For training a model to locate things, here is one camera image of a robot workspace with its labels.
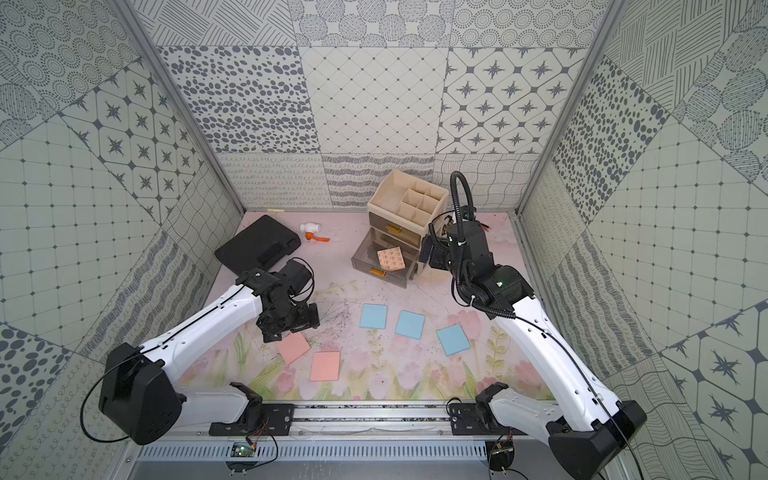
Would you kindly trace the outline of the pink sticky note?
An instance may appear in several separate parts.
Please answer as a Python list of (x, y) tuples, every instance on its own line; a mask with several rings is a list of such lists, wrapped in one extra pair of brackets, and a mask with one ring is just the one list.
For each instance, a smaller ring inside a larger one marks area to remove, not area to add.
[(379, 250), (377, 258), (381, 269), (384, 271), (393, 272), (406, 268), (405, 258), (400, 247)]
[(286, 365), (291, 365), (311, 350), (302, 332), (286, 335), (277, 344), (278, 352)]
[(339, 351), (316, 352), (312, 357), (310, 380), (334, 382), (339, 379), (341, 353)]

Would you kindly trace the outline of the beige drawer organizer cabinet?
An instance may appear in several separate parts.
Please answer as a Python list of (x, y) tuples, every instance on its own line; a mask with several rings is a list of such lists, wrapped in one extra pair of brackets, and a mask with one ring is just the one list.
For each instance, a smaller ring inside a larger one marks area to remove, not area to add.
[[(367, 212), (396, 222), (418, 233), (423, 240), (429, 225), (447, 210), (448, 198), (446, 188), (394, 169), (367, 203)], [(420, 253), (421, 246), (413, 248)]]

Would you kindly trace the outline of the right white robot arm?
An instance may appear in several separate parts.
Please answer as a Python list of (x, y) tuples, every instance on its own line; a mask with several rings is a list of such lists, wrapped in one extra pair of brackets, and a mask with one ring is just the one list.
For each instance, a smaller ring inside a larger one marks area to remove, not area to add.
[(494, 261), (485, 235), (459, 244), (427, 236), (419, 259), (452, 275), (452, 291), (521, 348), (555, 397), (552, 404), (495, 382), (475, 397), (475, 416), (491, 434), (518, 430), (549, 446), (574, 479), (596, 479), (647, 420), (634, 400), (621, 400), (567, 344), (512, 266)]

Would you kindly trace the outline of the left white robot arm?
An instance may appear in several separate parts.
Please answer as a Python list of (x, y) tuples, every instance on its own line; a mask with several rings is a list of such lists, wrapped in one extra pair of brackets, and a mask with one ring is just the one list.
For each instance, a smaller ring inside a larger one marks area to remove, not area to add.
[(234, 286), (171, 330), (140, 346), (123, 343), (108, 355), (96, 384), (98, 408), (138, 445), (152, 443), (176, 427), (209, 424), (212, 436), (284, 435), (290, 421), (272, 420), (263, 398), (233, 381), (216, 391), (186, 391), (179, 381), (218, 342), (253, 321), (266, 343), (279, 342), (320, 324), (314, 272), (298, 258), (278, 272), (254, 268)]

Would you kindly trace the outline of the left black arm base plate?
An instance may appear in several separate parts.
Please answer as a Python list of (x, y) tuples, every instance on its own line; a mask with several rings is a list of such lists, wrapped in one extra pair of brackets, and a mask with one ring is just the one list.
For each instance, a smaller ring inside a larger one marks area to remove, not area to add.
[(259, 434), (287, 436), (293, 422), (295, 408), (296, 406), (290, 403), (251, 402), (235, 421), (212, 423), (208, 435), (212, 437), (245, 437)]

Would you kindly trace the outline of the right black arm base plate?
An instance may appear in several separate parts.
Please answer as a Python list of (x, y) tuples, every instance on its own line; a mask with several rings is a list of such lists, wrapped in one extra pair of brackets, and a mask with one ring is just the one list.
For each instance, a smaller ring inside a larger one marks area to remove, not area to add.
[(524, 435), (524, 432), (502, 426), (490, 410), (475, 403), (450, 402), (445, 405), (454, 436)]

